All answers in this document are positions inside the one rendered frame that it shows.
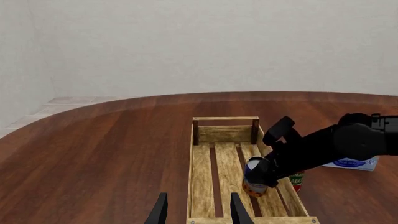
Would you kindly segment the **white and blue food box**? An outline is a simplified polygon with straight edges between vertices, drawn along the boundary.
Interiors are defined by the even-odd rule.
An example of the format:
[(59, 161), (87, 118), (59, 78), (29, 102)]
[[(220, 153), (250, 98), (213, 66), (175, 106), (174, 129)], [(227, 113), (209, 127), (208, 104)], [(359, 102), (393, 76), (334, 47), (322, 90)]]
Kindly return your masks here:
[(379, 161), (379, 156), (374, 156), (368, 160), (359, 161), (350, 158), (344, 158), (337, 160), (335, 162), (331, 162), (329, 164), (323, 165), (323, 167), (334, 167), (334, 168), (342, 168), (342, 169), (354, 169), (354, 170), (362, 170), (362, 171), (374, 171), (377, 163)]

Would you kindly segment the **red tomato sauce tin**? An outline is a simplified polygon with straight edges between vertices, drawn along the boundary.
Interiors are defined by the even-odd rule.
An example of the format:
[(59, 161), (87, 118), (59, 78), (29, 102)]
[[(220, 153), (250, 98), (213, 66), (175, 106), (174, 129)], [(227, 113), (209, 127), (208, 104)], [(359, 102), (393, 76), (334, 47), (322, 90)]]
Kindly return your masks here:
[(289, 176), (290, 183), (292, 184), (292, 186), (296, 192), (299, 192), (300, 189), (302, 188), (302, 182), (303, 182), (304, 175), (305, 175), (305, 172), (300, 171), (298, 173), (295, 173), (294, 175)]

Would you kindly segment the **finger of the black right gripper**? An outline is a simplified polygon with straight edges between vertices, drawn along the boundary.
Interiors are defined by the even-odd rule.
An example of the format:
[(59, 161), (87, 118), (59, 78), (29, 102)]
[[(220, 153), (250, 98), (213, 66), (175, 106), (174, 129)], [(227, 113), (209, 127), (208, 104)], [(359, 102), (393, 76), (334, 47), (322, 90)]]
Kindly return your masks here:
[(270, 162), (265, 158), (250, 158), (248, 160), (248, 182), (251, 184), (270, 185), (268, 178)]

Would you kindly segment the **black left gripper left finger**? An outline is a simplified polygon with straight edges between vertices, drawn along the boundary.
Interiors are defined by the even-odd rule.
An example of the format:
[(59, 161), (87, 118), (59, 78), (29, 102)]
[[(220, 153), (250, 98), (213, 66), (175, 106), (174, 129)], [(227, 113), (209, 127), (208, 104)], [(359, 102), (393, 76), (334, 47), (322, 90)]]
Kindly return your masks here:
[(167, 193), (162, 192), (151, 210), (149, 216), (145, 220), (145, 224), (166, 224), (168, 200)]

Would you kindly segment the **wooden slat tray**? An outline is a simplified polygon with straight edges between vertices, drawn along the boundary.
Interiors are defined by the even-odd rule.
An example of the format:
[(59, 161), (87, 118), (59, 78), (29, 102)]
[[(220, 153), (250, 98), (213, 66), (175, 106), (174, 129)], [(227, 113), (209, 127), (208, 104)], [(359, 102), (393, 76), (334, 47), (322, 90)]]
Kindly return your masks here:
[(320, 224), (287, 178), (262, 197), (243, 190), (246, 161), (271, 151), (262, 143), (258, 117), (195, 117), (191, 130), (186, 224), (233, 224), (233, 192), (254, 224)]

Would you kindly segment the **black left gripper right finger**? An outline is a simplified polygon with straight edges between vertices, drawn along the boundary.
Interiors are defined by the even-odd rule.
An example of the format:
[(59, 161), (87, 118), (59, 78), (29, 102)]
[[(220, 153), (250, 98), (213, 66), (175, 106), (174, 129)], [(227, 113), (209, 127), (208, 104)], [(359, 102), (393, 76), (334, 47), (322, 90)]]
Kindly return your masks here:
[(236, 192), (231, 194), (230, 210), (233, 224), (254, 224)]

